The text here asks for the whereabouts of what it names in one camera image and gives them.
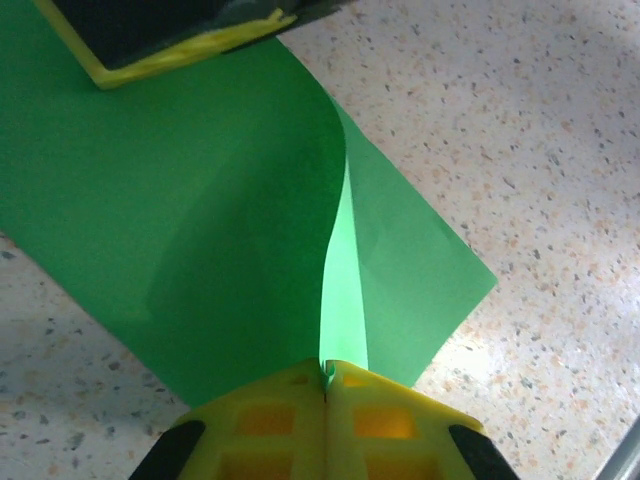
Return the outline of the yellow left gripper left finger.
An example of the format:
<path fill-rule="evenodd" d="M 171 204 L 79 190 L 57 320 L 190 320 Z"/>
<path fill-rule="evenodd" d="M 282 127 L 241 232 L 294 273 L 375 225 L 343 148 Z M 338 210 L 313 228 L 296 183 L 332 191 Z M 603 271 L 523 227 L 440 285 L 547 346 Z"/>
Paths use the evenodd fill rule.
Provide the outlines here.
<path fill-rule="evenodd" d="M 132 479 L 322 479 L 325 399 L 316 359 L 299 362 L 179 417 Z"/>

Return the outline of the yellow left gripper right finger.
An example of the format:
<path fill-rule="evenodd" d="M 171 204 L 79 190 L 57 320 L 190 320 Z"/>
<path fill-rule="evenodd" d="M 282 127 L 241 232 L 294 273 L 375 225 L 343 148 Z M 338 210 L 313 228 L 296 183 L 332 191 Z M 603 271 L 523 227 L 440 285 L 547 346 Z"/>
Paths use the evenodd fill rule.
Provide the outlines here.
<path fill-rule="evenodd" d="M 346 361 L 328 363 L 327 479 L 516 479 L 480 421 Z"/>

